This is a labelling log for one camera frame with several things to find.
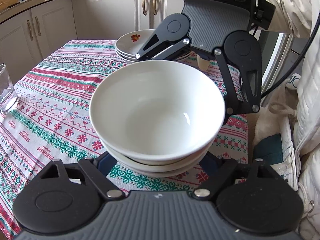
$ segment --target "table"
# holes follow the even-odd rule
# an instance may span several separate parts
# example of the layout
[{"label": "table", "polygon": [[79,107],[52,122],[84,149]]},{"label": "table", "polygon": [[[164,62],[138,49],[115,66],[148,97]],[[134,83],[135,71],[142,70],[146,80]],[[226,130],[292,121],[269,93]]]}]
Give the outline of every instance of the table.
[{"label": "table", "polygon": [[[186,64],[197,66],[193,53]],[[89,103],[98,84],[126,63],[115,53],[115,41],[75,40],[43,60],[16,85],[16,109],[0,114],[0,228],[12,239],[19,226],[12,214],[17,194],[53,158],[75,163],[97,157],[105,149],[89,119]],[[240,97],[239,73],[229,67]],[[225,94],[223,80],[212,61],[205,72]],[[247,163],[248,127],[245,115],[230,117],[210,152]],[[119,163],[108,174],[125,193],[130,190],[192,191],[208,178],[199,165],[170,178],[137,174]]]}]

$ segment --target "drinking glass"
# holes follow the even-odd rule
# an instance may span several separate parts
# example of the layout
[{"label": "drinking glass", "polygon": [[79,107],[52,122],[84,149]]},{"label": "drinking glass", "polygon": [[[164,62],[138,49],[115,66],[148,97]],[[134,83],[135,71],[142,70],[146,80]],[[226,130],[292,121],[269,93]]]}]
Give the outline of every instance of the drinking glass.
[{"label": "drinking glass", "polygon": [[0,65],[0,110],[6,114],[17,103],[18,96],[10,80],[5,64]]}]

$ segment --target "white jacket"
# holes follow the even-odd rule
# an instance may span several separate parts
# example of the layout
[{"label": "white jacket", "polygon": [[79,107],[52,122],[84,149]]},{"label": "white jacket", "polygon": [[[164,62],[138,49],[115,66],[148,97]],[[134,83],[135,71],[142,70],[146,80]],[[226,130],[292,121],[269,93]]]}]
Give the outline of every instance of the white jacket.
[{"label": "white jacket", "polygon": [[[268,0],[276,6],[269,30],[310,36],[320,12],[320,0]],[[304,201],[305,214],[300,233],[307,240],[320,239],[320,30],[306,53],[298,84],[297,122],[293,142],[298,157],[308,154],[301,168],[298,193]]]}]

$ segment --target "cabinet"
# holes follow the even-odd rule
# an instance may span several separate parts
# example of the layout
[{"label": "cabinet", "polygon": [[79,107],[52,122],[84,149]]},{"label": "cabinet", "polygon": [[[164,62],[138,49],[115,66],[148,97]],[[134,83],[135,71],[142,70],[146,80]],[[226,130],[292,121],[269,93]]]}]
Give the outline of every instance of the cabinet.
[{"label": "cabinet", "polygon": [[0,25],[0,64],[15,84],[42,60],[30,10]]},{"label": "cabinet", "polygon": [[184,0],[153,0],[151,10],[151,29],[155,29],[170,14],[181,13]]},{"label": "cabinet", "polygon": [[126,33],[149,29],[149,1],[72,0],[78,39],[117,40]]},{"label": "cabinet", "polygon": [[53,0],[31,9],[35,36],[43,58],[76,40],[71,0]]}]

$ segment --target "stack of plates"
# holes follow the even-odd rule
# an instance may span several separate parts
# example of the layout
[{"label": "stack of plates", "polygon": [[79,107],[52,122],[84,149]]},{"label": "stack of plates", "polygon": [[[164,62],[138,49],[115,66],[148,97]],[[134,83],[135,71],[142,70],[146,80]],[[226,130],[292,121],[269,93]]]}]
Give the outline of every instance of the stack of plates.
[{"label": "stack of plates", "polygon": [[[153,31],[154,30],[141,30],[121,36],[116,41],[117,55],[127,63],[138,62],[135,55],[138,53],[142,45],[153,34]],[[187,57],[189,57],[191,53],[192,52],[189,51],[188,53],[185,53],[180,57],[176,58],[175,61],[183,61]]]},{"label": "stack of plates", "polygon": [[225,105],[214,82],[197,69],[148,60],[106,77],[92,95],[89,113],[119,163],[147,176],[169,177],[202,160],[222,126]]}]

